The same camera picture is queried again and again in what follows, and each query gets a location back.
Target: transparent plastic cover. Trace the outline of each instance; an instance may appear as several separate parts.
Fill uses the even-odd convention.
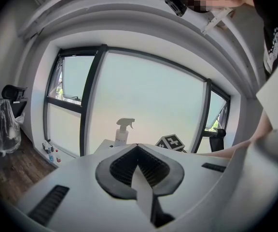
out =
[[[10,101],[0,99],[0,152],[13,153],[21,144],[20,124],[24,121],[24,113],[15,118]]]

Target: person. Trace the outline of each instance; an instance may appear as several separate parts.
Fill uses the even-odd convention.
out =
[[[278,2],[274,0],[184,0],[183,3],[196,12],[205,12],[209,8],[238,7],[243,4],[255,7],[264,21],[264,69],[267,79],[278,66]],[[248,147],[252,142],[267,135],[272,125],[265,111],[253,136],[231,148],[202,154],[215,157],[231,158],[236,150]]]

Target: white spray bottle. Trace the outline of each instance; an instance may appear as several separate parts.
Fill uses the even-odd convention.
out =
[[[135,122],[134,118],[121,118],[116,122],[117,125],[120,125],[120,128],[116,130],[114,147],[126,145],[128,137],[126,128],[130,126],[133,129],[133,122]]]

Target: black window frame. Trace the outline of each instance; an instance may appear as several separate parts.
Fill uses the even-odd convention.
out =
[[[78,48],[71,48],[71,49],[61,49],[57,57],[54,61],[54,64],[51,68],[50,75],[47,81],[47,87],[46,87],[46,93],[44,97],[44,106],[43,106],[43,131],[44,131],[44,137],[45,140],[48,142],[50,141],[50,138],[48,138],[48,104],[53,104],[58,107],[62,107],[67,110],[71,110],[74,112],[77,112],[81,114],[81,121],[80,121],[80,157],[86,155],[87,151],[87,136],[88,136],[88,128],[89,128],[89,119],[91,114],[91,105],[92,105],[92,97],[95,90],[95,85],[98,79],[99,71],[102,66],[102,62],[104,60],[104,57],[107,52],[110,53],[119,53],[123,55],[130,55],[135,56],[139,58],[148,59],[154,62],[165,64],[169,67],[175,68],[177,70],[180,70],[186,74],[189,74],[193,77],[195,77],[198,80],[201,80],[204,83],[204,100],[203,100],[203,110],[201,119],[198,125],[198,132],[197,135],[195,135],[193,147],[190,150],[191,153],[196,153],[202,137],[208,137],[208,136],[214,136],[214,132],[205,131],[205,126],[207,123],[208,115],[209,115],[209,107],[210,107],[210,98],[211,98],[211,92],[215,92],[219,96],[221,96],[228,105],[228,111],[226,114],[226,126],[228,122],[229,117],[229,108],[230,108],[230,96],[227,95],[224,91],[222,91],[217,85],[213,84],[212,81],[208,78],[203,77],[202,75],[194,72],[193,70],[180,65],[178,63],[175,63],[171,60],[168,60],[166,58],[162,58],[153,54],[131,50],[131,49],[125,49],[125,48],[119,48],[119,47],[108,47],[105,44],[102,44],[100,46],[92,46],[92,47],[78,47]],[[73,56],[95,56],[94,60],[92,62],[92,65],[90,67],[90,71],[88,73],[86,83],[83,90],[83,97],[81,100],[81,105],[77,105],[74,103],[70,103],[67,101],[61,101],[58,99],[55,99],[53,97],[50,97],[50,87],[52,87],[52,81],[54,78],[59,78],[58,72],[56,72],[58,66],[58,62],[61,60],[61,58],[64,57],[73,57]]]

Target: ventilation grille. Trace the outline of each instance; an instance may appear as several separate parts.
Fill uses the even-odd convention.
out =
[[[30,212],[29,217],[39,224],[46,226],[68,191],[69,188],[67,187],[55,186]]]
[[[110,173],[116,180],[131,187],[137,162],[136,149],[133,149],[110,165]]]
[[[151,187],[161,182],[170,172],[165,162],[141,148],[138,150],[138,165]]]
[[[207,169],[211,169],[211,170],[214,170],[214,171],[222,172],[222,173],[226,169],[226,167],[215,165],[215,164],[211,164],[211,163],[204,163],[202,165],[202,167],[207,168]]]

